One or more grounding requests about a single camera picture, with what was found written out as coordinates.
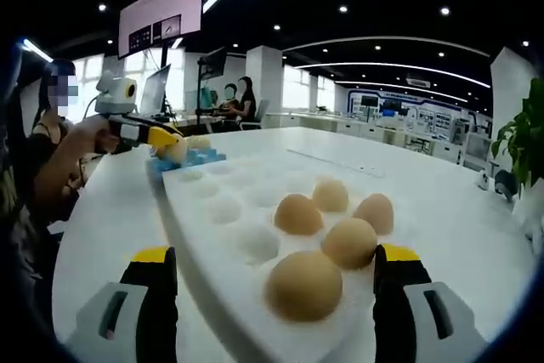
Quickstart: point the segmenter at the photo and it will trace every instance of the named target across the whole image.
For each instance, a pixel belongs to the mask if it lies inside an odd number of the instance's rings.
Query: woman
[[[38,95],[38,111],[34,119],[32,134],[27,140],[31,176],[36,178],[42,167],[51,159],[59,144],[68,134],[71,124],[58,114],[58,108],[68,105],[72,81],[75,81],[76,67],[68,60],[54,60],[45,69]],[[53,208],[39,212],[41,221],[49,224],[56,220],[67,220],[76,204],[77,190],[84,184],[77,162],[59,192],[59,199]]]
[[[255,110],[257,102],[253,93],[253,81],[250,77],[242,77],[238,80],[238,93],[235,97],[240,101],[241,108],[230,107],[229,113],[236,114],[243,122],[255,121]]]

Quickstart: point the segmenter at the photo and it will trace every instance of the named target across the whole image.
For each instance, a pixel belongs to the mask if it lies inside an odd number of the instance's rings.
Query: egg tray
[[[221,162],[227,159],[224,153],[218,153],[215,149],[188,149],[187,156],[183,163],[175,163],[168,159],[159,159],[153,150],[150,150],[153,158],[153,168],[158,172],[167,172],[169,170],[179,169],[181,167],[193,167],[205,163]]]
[[[333,352],[356,324],[365,328],[366,339],[374,339],[373,263],[365,269],[342,271],[340,304],[325,319],[312,323],[282,320],[270,311],[264,300],[264,284],[288,254],[320,251],[320,243],[332,226],[350,217],[370,193],[389,193],[395,209],[391,193],[376,185],[383,179],[287,151],[180,168],[162,177],[187,255],[228,311],[230,323],[246,336],[244,341],[272,361],[313,362]],[[324,177],[344,182],[349,193],[347,211],[322,213],[324,228],[312,236],[288,235],[275,227],[280,201],[290,193],[311,197]],[[406,244],[402,235],[395,237],[394,232],[391,237],[385,241]],[[373,359],[374,353],[371,342],[369,357]]]

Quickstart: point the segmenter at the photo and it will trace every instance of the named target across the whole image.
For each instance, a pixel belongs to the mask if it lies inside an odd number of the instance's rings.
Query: ceiling
[[[115,54],[119,11],[134,1],[15,0],[17,32],[52,57],[75,59],[97,53]],[[504,46],[540,66],[544,42],[541,23],[534,14],[537,1],[219,0],[203,15],[201,31],[184,37],[184,46],[188,51],[203,52],[227,46],[229,51],[245,53],[261,44],[286,50],[346,37],[424,37],[461,44],[489,57],[442,43],[371,39],[297,48],[284,53],[285,62],[295,66],[338,62],[415,65],[491,84],[490,63]],[[99,3],[108,7],[104,13],[99,12]],[[341,5],[348,8],[347,13],[338,11]],[[443,6],[450,8],[447,17],[439,12]],[[274,25],[280,25],[281,29],[275,31]],[[113,39],[113,44],[108,45],[108,39]],[[522,47],[522,41],[530,41],[530,46]],[[379,51],[375,49],[377,45],[381,47]],[[31,72],[28,64],[31,58],[25,59],[25,71]],[[492,88],[445,74],[379,65],[323,66],[309,70],[337,81],[405,86],[406,77],[415,77],[436,84],[431,87],[434,92],[466,99],[467,103],[459,102],[460,106],[491,115]],[[428,95],[387,86],[364,87]],[[434,98],[456,102],[437,94]]]

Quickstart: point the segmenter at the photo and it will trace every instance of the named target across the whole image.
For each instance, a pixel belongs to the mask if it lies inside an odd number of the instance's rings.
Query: window
[[[103,64],[104,55],[93,55],[74,61],[77,77],[77,98],[68,99],[66,117],[70,121],[80,122],[83,119],[88,103],[98,94],[96,84],[102,75]],[[89,107],[87,115],[90,116],[95,113],[93,103]]]
[[[162,50],[151,48],[140,53],[129,55],[125,59],[125,76],[138,84],[136,92],[136,106],[142,101],[145,80],[159,69]],[[175,111],[184,108],[184,50],[176,48],[168,50],[167,64],[170,65],[170,73],[167,81],[167,101]]]
[[[309,108],[309,72],[286,65],[283,70],[283,108]]]
[[[334,111],[334,81],[325,77],[317,78],[317,105]]]

